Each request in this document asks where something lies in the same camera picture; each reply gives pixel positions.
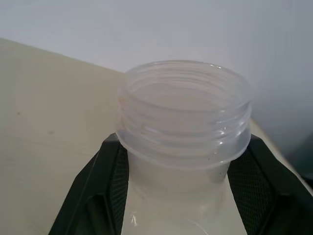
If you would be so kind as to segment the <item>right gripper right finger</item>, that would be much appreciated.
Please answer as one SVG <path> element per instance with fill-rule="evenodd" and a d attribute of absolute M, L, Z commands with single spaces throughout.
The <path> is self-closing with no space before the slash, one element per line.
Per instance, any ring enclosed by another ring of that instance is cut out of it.
<path fill-rule="evenodd" d="M 253 135 L 228 169 L 247 235 L 313 235 L 313 196 Z"/>

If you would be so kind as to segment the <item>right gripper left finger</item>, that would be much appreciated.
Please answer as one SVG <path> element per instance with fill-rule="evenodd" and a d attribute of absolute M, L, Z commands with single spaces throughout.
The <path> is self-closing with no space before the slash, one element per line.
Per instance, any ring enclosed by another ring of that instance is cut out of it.
<path fill-rule="evenodd" d="M 111 134 L 75 177 L 48 235 L 121 235 L 128 185 L 127 151 Z"/>

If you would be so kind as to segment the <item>large clear plastic bottle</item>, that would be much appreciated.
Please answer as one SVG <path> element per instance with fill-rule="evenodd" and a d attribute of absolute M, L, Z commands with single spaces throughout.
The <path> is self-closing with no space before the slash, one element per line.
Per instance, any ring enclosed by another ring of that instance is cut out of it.
<path fill-rule="evenodd" d="M 162 61 L 125 74 L 116 134 L 130 184 L 122 235 L 242 235 L 227 171 L 250 138 L 249 84 L 213 64 Z"/>

